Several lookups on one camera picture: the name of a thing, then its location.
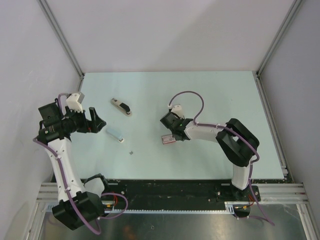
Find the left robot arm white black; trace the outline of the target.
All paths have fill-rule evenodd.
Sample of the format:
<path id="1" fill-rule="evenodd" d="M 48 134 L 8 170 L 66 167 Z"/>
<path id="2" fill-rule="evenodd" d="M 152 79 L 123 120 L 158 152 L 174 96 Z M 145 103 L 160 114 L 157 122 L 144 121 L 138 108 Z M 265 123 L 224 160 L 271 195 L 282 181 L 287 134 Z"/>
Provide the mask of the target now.
<path id="1" fill-rule="evenodd" d="M 71 154 L 71 134 L 96 134 L 107 123 L 98 116 L 94 107 L 89 108 L 91 119 L 86 118 L 85 112 L 76 112 L 69 107 L 63 114 L 56 102 L 38 110 L 42 120 L 33 141 L 45 148 L 53 167 L 58 189 L 58 204 L 52 208 L 53 216 L 70 230 L 86 225 L 98 235 L 100 229 L 89 223 L 104 216 L 102 200 L 110 196 L 111 188 L 100 173 L 87 179 L 79 177 Z"/>

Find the beige black stapler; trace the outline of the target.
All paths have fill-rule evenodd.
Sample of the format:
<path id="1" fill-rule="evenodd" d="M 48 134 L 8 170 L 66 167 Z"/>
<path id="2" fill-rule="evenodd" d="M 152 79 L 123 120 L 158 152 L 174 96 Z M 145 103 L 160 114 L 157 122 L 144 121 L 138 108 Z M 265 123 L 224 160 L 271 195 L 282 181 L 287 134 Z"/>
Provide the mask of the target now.
<path id="1" fill-rule="evenodd" d="M 116 98 L 112 98 L 110 100 L 110 103 L 116 107 L 120 112 L 122 112 L 125 116 L 130 117 L 132 116 L 132 111 L 131 108 L 125 104 L 124 102 L 116 99 Z"/>

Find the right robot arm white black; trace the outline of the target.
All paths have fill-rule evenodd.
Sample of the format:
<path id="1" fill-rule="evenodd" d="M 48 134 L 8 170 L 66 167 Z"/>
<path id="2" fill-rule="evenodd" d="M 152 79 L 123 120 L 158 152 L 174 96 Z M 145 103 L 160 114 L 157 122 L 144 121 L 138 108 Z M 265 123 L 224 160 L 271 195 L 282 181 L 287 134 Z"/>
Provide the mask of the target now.
<path id="1" fill-rule="evenodd" d="M 253 163 L 260 159 L 257 152 L 260 142 L 238 119 L 226 124 L 195 123 L 169 111 L 160 122 L 171 131 L 177 141 L 204 140 L 219 144 L 227 159 L 233 164 L 231 196 L 242 201 L 249 194 Z"/>

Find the red white staple box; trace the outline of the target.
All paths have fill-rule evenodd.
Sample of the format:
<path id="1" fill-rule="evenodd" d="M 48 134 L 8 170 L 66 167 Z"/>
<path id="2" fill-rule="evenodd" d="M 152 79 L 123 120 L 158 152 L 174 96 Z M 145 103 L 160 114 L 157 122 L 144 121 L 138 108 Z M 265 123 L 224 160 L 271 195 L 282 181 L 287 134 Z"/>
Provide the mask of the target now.
<path id="1" fill-rule="evenodd" d="M 163 145 L 166 145 L 166 144 L 171 144 L 171 143 L 175 143 L 176 142 L 176 139 L 173 137 L 173 135 L 163 135 L 161 137 L 161 140 L 162 140 L 162 144 Z"/>

